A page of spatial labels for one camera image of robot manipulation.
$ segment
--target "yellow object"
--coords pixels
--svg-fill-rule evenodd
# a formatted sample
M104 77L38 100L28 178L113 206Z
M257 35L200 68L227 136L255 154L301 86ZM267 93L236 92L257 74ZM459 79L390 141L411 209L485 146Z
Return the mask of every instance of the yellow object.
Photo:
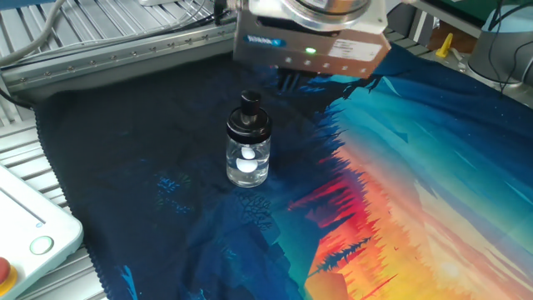
M11 271L9 271L6 281L0 284L0 297L9 292L15 286L15 283L17 283L17 269L11 266Z
M451 40L453 39L453 33L448 34L448 37L442 44L442 47L436 51L435 55L439 58L446 58L451 47Z

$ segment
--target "glass jar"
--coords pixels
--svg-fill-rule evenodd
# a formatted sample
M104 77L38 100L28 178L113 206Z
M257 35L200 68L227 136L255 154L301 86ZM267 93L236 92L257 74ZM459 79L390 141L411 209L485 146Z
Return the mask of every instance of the glass jar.
M244 91L227 121L227 177L242 188L256 187L268 176L272 122L260 106L261 94Z
M268 176L270 138L257 144L241 144L227 139L227 177L239 187L253 188Z

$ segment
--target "red emergency stop button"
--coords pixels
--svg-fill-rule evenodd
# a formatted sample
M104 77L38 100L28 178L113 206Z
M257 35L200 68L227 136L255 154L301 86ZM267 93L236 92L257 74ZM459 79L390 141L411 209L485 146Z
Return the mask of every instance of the red emergency stop button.
M0 257L0 284L7 280L11 271L11 265L6 258Z
M0 296L11 290L17 283L17 269L7 259L0 257Z

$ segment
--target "white pill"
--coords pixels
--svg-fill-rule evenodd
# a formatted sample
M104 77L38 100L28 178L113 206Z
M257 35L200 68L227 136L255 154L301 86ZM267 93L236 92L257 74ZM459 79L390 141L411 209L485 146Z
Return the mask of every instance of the white pill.
M241 153L245 159L253 159L256 157L256 153L253 152L253 149L250 147L242 147Z
M252 173L257 169L257 160L237 159L237 168L243 173Z

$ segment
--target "black cap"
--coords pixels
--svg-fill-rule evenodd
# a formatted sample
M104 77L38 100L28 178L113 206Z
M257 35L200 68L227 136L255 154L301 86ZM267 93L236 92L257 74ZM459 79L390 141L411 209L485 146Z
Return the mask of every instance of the black cap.
M231 139L243 144L265 142L272 132L272 120L261 109L261 94L243 91L241 106L233 110L227 120L227 134Z

